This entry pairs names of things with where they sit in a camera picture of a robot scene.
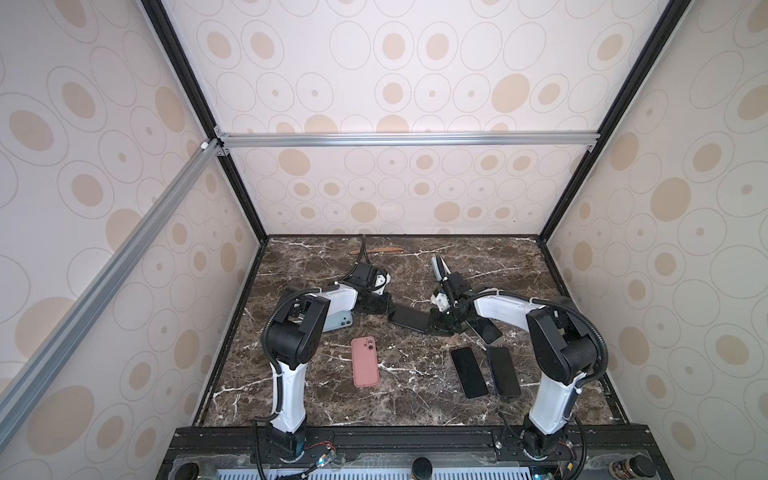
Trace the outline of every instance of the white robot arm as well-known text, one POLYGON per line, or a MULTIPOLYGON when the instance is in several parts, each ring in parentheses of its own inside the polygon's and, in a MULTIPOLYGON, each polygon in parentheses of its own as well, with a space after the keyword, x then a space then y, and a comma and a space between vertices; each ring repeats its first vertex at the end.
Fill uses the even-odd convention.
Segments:
POLYGON ((303 451, 306 364, 317 351, 322 332, 350 325, 353 312, 385 314, 392 309, 392 299, 384 291, 391 277, 362 261, 364 253, 365 240, 353 268, 329 288, 289 288, 264 327, 262 348, 272 368, 273 413, 257 420, 270 423, 270 441, 285 458, 296 458, 303 451))
POLYGON ((489 344, 502 336, 492 319, 530 333, 541 381, 522 437, 531 458, 545 458, 562 437, 581 387, 605 373, 607 347, 601 334, 565 297, 552 302, 499 289, 473 292, 441 257, 432 258, 432 268, 441 288, 432 295, 437 308, 429 315, 430 329, 457 333, 467 323, 489 344), (594 371, 588 375, 590 367, 594 371))

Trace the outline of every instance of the dark brown marble surface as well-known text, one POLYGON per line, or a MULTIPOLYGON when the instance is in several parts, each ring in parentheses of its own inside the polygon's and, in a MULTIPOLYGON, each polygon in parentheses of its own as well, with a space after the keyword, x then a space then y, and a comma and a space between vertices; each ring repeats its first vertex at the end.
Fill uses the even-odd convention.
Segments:
MULTIPOLYGON (((205 426, 247 425, 268 415, 272 376, 259 342, 266 318, 286 286, 325 286, 344 274, 357 251, 355 237, 299 237, 270 240, 246 311, 234 339, 205 418, 205 426)), ((475 290, 494 286, 526 296, 557 295, 554 282, 532 240, 509 237, 374 237, 375 247, 402 247, 399 253, 371 254, 392 281, 387 290, 396 303, 427 311, 437 286, 429 261, 443 256, 475 290)), ((496 322, 504 336, 495 346, 511 351, 522 396, 496 396, 483 341, 473 331, 452 337, 424 336, 392 325, 385 316, 354 316, 354 323, 324 333, 306 374, 305 406, 310 425, 498 425, 496 412, 514 425, 533 404, 541 370, 526 332, 496 322), (381 383, 353 385, 349 342, 373 336, 379 354, 381 383), (470 346, 490 394, 467 399, 462 393, 449 351, 470 346)), ((597 383, 590 384, 575 411, 586 424, 611 423, 611 412, 597 383)))

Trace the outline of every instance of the black frame edge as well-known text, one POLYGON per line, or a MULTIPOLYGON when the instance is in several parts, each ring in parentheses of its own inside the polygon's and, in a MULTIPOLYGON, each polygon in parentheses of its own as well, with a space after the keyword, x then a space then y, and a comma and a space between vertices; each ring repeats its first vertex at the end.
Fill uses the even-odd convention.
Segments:
POLYGON ((565 281, 563 281, 563 277, 560 275, 558 266, 554 264, 554 258, 552 258, 552 254, 550 253, 546 242, 542 241, 539 237, 536 239, 536 245, 538 245, 538 249, 541 251, 541 256, 544 257, 544 263, 547 265, 549 274, 552 275, 552 279, 554 280, 555 286, 558 288, 558 292, 560 292, 562 296, 567 296, 570 298, 571 294, 568 292, 568 288, 565 286, 565 281))
POLYGON ((221 378, 221 373, 224 370, 224 364, 227 362, 227 357, 230 355, 232 342, 234 341, 235 335, 237 334, 237 328, 240 326, 240 319, 243 317, 243 311, 245 310, 246 303, 250 298, 253 284, 256 282, 256 276, 259 273, 261 260, 266 254, 266 247, 269 242, 269 237, 267 237, 263 242, 260 242, 259 250, 256 252, 256 258, 253 261, 253 265, 250 269, 250 272, 248 273, 248 277, 245 279, 243 285, 243 293, 240 295, 240 299, 237 301, 237 306, 235 307, 234 313, 232 315, 230 325, 227 328, 227 333, 224 335, 224 341, 221 345, 221 348, 219 349, 219 353, 216 355, 216 362, 214 363, 214 367, 210 372, 208 382, 205 385, 202 401, 200 402, 200 405, 197 407, 197 411, 194 414, 194 419, 192 421, 193 427, 201 426, 205 420, 205 415, 208 413, 210 401, 214 396, 216 385, 218 385, 219 379, 221 378))
MULTIPOLYGON (((362 233, 329 233, 327 235, 321 234, 321 233, 271 233, 270 238, 312 238, 312 237, 322 237, 322 238, 358 238, 361 237, 362 233)), ((538 235, 536 233, 532 233, 530 235, 514 235, 514 234, 493 234, 493 233, 469 233, 466 235, 456 235, 456 234, 442 234, 442 233, 371 233, 370 235, 366 234, 366 237, 368 238, 512 238, 512 239, 521 239, 521 240, 532 240, 536 241, 538 239, 538 235)))
MULTIPOLYGON (((518 432, 519 425, 512 430, 518 432)), ((266 438, 265 427, 259 427, 260 439, 266 438)), ((663 480, 672 480, 669 467, 647 425, 586 425, 588 449, 611 450, 646 450, 657 466, 663 480)), ((581 436, 574 425, 565 428, 566 436, 575 444, 581 444, 581 436)), ((312 441, 333 439, 336 447, 351 458, 365 452, 411 453, 412 455, 430 452, 483 452, 495 455, 499 461, 515 461, 520 466, 539 470, 541 467, 550 471, 555 468, 554 460, 537 462, 525 457, 519 446, 504 446, 495 449, 495 440, 500 440, 501 425, 484 426, 319 426, 308 427, 307 438, 312 441)), ((177 429, 174 438, 165 452, 157 479, 168 477, 174 461, 179 456, 195 455, 242 455, 253 454, 253 426, 207 427, 177 429)), ((265 442, 260 442, 262 461, 276 468, 305 468, 314 462, 304 458, 296 464, 286 464, 265 442)))
POLYGON ((544 243, 549 241, 550 237, 554 233, 554 229, 557 228, 560 220, 565 215, 566 210, 571 205, 571 202, 576 197, 581 185, 587 179, 594 162, 602 153, 603 149, 611 139, 614 131, 621 122, 621 118, 629 108, 635 95, 640 90, 641 85, 648 76, 648 73, 656 63, 662 49, 667 44, 672 32, 677 27, 678 22, 685 13, 691 0, 670 0, 664 12, 661 14, 659 21, 657 22, 654 30, 651 32, 650 37, 645 43, 643 50, 637 57, 637 61, 630 70, 627 80, 619 90, 614 103, 608 110, 603 123, 598 128, 600 138, 594 145, 591 151, 587 151, 581 159, 576 171, 571 179, 568 181, 568 185, 563 194, 560 196, 557 204, 552 211, 552 214, 547 219, 544 228, 541 230, 539 237, 544 243))
MULTIPOLYGON (((198 120, 200 120, 200 124, 203 126, 204 133, 208 138, 218 138, 215 128, 216 119, 210 111, 203 90, 200 88, 200 84, 197 82, 197 78, 194 75, 190 62, 184 54, 184 48, 181 46, 181 42, 176 35, 174 27, 170 23, 170 18, 168 17, 168 13, 166 12, 162 1, 141 0, 141 4, 144 6, 147 17, 157 33, 160 43, 163 45, 165 55, 168 57, 170 64, 174 67, 176 76, 178 77, 182 88, 184 88, 184 92, 187 94, 187 98, 194 109, 194 113, 198 120)), ((253 228, 253 232, 256 233, 256 237, 260 242, 266 242, 264 225, 261 223, 256 208, 253 206, 253 202, 246 191, 243 179, 240 177, 232 157, 227 152, 226 155, 219 157, 219 162, 240 202, 240 206, 243 208, 243 212, 245 213, 250 226, 253 228)))

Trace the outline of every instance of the pink phone case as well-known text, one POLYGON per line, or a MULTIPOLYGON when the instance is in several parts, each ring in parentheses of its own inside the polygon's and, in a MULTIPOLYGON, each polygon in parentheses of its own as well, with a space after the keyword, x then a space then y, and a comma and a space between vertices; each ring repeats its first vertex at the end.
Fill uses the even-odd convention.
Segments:
POLYGON ((352 339, 352 377, 356 387, 379 384, 379 358, 372 336, 352 339))

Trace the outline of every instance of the red wire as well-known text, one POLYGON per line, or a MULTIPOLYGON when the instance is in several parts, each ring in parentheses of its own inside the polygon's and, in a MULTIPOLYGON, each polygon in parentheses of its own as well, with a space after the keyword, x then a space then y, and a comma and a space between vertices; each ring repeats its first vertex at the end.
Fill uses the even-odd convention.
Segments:
POLYGON ((315 445, 311 445, 309 448, 314 449, 317 446, 324 445, 329 449, 332 449, 333 451, 336 451, 336 447, 333 446, 333 443, 331 443, 330 440, 323 440, 322 442, 317 442, 315 445))
MULTIPOLYGON (((563 443, 563 442, 558 442, 558 443, 571 451, 571 460, 569 460, 569 462, 573 462, 576 459, 576 455, 574 454, 573 449, 569 447, 567 443, 563 443)), ((562 473, 560 470, 560 462, 558 462, 558 470, 554 473, 554 476, 557 476, 558 473, 561 475, 561 477, 565 477, 565 474, 562 473)))

